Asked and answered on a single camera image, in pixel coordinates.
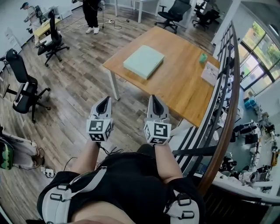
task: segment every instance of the small green object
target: small green object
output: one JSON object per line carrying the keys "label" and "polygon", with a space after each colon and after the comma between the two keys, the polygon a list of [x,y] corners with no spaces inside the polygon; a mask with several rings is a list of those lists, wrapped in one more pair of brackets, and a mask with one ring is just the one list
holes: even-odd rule
{"label": "small green object", "polygon": [[202,53],[199,58],[200,63],[204,63],[207,60],[207,54]]}

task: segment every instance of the blue container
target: blue container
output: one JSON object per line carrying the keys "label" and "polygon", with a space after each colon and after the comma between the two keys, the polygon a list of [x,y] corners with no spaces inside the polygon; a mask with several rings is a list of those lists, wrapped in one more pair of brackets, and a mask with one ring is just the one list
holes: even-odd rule
{"label": "blue container", "polygon": [[256,106],[257,102],[255,98],[251,97],[248,101],[245,102],[246,109],[251,109]]}

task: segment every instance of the white desk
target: white desk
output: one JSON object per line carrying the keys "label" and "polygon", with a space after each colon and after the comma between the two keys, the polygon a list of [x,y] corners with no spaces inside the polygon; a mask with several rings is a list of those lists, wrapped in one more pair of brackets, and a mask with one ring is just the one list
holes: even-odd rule
{"label": "white desk", "polygon": [[[157,1],[157,8],[155,12],[155,16],[158,16],[158,8],[161,3],[160,0],[133,0],[133,9],[136,9],[136,2],[139,2],[139,16],[138,16],[138,23],[141,23],[141,18],[142,18],[142,10],[143,10],[143,3],[144,2],[151,2],[151,1]],[[115,16],[118,16],[118,0],[115,0]]]}

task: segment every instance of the buckle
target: buckle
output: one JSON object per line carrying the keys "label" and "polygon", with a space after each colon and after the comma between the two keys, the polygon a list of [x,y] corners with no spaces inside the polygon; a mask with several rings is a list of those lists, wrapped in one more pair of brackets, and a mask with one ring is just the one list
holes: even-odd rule
{"label": "buckle", "polygon": [[193,219],[194,218],[194,212],[193,211],[183,211],[182,217],[178,218],[179,220],[182,219]]}
{"label": "buckle", "polygon": [[61,190],[61,191],[66,191],[69,188],[69,184],[65,183],[65,184],[59,184],[56,189]]}
{"label": "buckle", "polygon": [[[190,205],[190,204],[192,203],[191,198],[190,198],[189,195],[186,194],[186,193],[179,193],[179,194],[177,195],[176,198],[177,198],[177,201],[178,201],[179,206]],[[189,200],[189,202],[183,203],[183,202],[181,202],[181,201],[183,201],[183,200]]]}
{"label": "buckle", "polygon": [[54,201],[61,201],[61,202],[65,202],[66,200],[62,200],[62,194],[51,194],[50,196],[49,196],[49,198],[51,199],[51,200],[54,200]]}

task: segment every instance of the forearm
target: forearm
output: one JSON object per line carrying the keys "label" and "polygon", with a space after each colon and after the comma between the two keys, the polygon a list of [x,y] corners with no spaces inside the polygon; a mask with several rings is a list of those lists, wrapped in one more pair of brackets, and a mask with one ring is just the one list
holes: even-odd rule
{"label": "forearm", "polygon": [[78,159],[76,159],[74,165],[72,166],[71,171],[82,174],[95,170],[98,154],[99,146],[96,144],[96,142],[88,139],[81,155],[78,157]]}
{"label": "forearm", "polygon": [[157,171],[164,183],[173,179],[182,178],[183,174],[179,164],[171,152],[169,144],[155,145]]}

